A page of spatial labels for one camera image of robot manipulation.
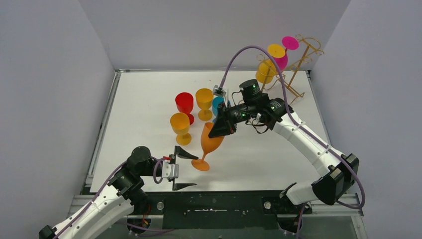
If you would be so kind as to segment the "yellow wine glass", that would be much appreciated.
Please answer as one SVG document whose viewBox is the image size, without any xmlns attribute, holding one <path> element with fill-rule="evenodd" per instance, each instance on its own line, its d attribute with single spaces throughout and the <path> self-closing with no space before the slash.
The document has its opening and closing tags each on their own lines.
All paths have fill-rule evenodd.
<svg viewBox="0 0 422 239">
<path fill-rule="evenodd" d="M 285 48 L 279 44 L 270 44 L 267 47 L 267 52 L 273 57 L 283 57 L 285 55 Z M 275 64 L 264 54 L 260 54 L 257 57 L 260 62 L 258 65 L 258 70 L 256 72 L 256 79 L 262 84 L 268 84 L 272 81 L 274 76 L 278 75 L 278 71 L 275 67 Z"/>
<path fill-rule="evenodd" d="M 209 121 L 212 119 L 212 111 L 210 110 L 213 101 L 212 90 L 207 88 L 199 89 L 196 94 L 196 102 L 200 111 L 198 112 L 198 117 L 202 121 Z"/>
<path fill-rule="evenodd" d="M 191 142 L 192 136 L 189 133 L 190 119 L 185 113 L 173 114 L 170 118 L 170 125 L 173 132 L 177 135 L 177 144 L 184 146 Z"/>
</svg>

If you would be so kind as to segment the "red wine glass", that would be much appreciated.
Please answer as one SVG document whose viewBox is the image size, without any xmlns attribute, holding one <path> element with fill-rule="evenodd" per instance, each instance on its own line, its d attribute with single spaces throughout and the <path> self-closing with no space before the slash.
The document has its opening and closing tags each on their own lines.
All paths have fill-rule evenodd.
<svg viewBox="0 0 422 239">
<path fill-rule="evenodd" d="M 195 121 L 194 116 L 191 114 L 194 108 L 194 98 L 188 92 L 181 92 L 175 97 L 176 107 L 179 112 L 188 116 L 190 125 Z"/>
</svg>

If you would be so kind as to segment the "yellow wine glass behind orange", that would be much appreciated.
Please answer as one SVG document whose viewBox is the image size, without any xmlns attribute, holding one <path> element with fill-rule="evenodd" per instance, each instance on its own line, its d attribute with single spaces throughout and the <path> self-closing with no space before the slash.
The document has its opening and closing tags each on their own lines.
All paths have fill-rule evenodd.
<svg viewBox="0 0 422 239">
<path fill-rule="evenodd" d="M 283 57 L 285 55 L 285 48 L 279 44 L 270 44 L 267 47 L 267 52 L 273 57 Z M 264 54 L 260 54 L 257 57 L 260 62 L 258 65 L 258 70 L 256 72 L 256 79 L 262 84 L 268 84 L 272 81 L 274 76 L 278 75 L 278 71 L 275 67 L 275 64 Z"/>
</svg>

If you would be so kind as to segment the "magenta wine glass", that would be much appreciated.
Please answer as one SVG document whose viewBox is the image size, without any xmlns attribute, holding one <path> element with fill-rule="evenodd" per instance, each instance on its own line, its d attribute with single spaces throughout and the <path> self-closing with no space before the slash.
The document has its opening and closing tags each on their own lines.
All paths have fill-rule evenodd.
<svg viewBox="0 0 422 239">
<path fill-rule="evenodd" d="M 282 44 L 285 47 L 285 55 L 283 57 L 275 57 L 274 60 L 276 61 L 277 65 L 279 66 L 280 70 L 284 70 L 288 63 L 288 50 L 296 50 L 299 48 L 299 42 L 296 38 L 292 36 L 285 36 L 282 38 Z"/>
</svg>

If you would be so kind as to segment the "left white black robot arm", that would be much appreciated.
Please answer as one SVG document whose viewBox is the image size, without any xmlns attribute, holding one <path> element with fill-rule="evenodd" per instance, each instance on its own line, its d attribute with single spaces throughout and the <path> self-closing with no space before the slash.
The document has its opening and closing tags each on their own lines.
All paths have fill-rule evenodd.
<svg viewBox="0 0 422 239">
<path fill-rule="evenodd" d="M 180 146 L 174 154 L 160 160 L 152 157 L 146 146 L 136 147 L 128 159 L 119 165 L 96 194 L 76 213 L 55 226 L 39 231 L 40 239 L 94 239 L 126 215 L 143 214 L 150 203 L 142 190 L 143 177 L 168 179 L 179 176 L 176 158 L 198 160 Z"/>
</svg>

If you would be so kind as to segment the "cyan wine glass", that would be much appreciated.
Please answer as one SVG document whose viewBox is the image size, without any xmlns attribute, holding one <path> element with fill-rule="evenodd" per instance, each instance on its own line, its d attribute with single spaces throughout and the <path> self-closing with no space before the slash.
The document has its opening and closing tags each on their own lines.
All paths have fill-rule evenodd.
<svg viewBox="0 0 422 239">
<path fill-rule="evenodd" d="M 215 97 L 212 101 L 212 113 L 216 117 L 218 114 L 218 105 L 222 102 L 224 102 L 225 99 L 223 97 Z"/>
</svg>

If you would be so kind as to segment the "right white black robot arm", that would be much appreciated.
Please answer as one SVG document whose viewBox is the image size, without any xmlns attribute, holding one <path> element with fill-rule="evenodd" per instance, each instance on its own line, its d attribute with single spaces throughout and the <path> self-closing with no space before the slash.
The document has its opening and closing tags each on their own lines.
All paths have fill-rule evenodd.
<svg viewBox="0 0 422 239">
<path fill-rule="evenodd" d="M 320 200 L 327 205 L 338 202 L 356 181 L 359 159 L 354 154 L 343 154 L 316 136 L 283 99 L 270 99 L 261 92 L 256 79 L 239 87 L 243 103 L 232 107 L 219 104 L 209 138 L 231 135 L 236 132 L 237 123 L 258 120 L 291 143 L 320 175 L 312 183 L 294 183 L 285 189 L 281 209 L 291 214 L 305 202 Z"/>
</svg>

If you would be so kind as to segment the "gold wire glass rack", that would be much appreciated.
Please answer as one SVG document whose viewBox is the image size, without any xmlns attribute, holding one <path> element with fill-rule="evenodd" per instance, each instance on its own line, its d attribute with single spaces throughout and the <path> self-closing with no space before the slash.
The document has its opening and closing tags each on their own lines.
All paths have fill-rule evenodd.
<svg viewBox="0 0 422 239">
<path fill-rule="evenodd" d="M 297 91 L 294 88 L 294 80 L 297 78 L 298 72 L 300 68 L 304 64 L 310 64 L 313 61 L 313 56 L 322 56 L 324 55 L 324 50 L 322 49 L 322 44 L 320 41 L 314 37 L 305 37 L 301 34 L 297 34 L 296 36 L 293 36 L 296 38 L 299 42 L 299 48 L 302 49 L 303 53 L 302 56 L 296 60 L 295 62 L 290 63 L 289 62 L 289 54 L 293 51 L 288 50 L 288 63 L 284 70 L 280 70 L 277 63 L 275 64 L 275 67 L 278 71 L 278 75 L 274 76 L 272 81 L 268 84 L 261 84 L 261 91 L 262 92 L 268 92 L 271 89 L 273 89 L 276 84 L 283 83 L 286 90 L 289 91 L 294 97 L 291 100 L 291 103 L 293 103 L 298 98 L 303 98 L 305 93 Z"/>
</svg>

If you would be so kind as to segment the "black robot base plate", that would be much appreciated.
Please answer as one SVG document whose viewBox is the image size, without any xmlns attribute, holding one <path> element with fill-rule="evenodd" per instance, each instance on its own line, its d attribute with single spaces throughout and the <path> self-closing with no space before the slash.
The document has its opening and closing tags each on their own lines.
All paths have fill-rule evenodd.
<svg viewBox="0 0 422 239">
<path fill-rule="evenodd" d="M 137 226 L 162 220 L 163 229 L 244 229 L 296 232 L 301 205 L 293 205 L 279 190 L 151 192 L 143 209 L 127 223 Z"/>
</svg>

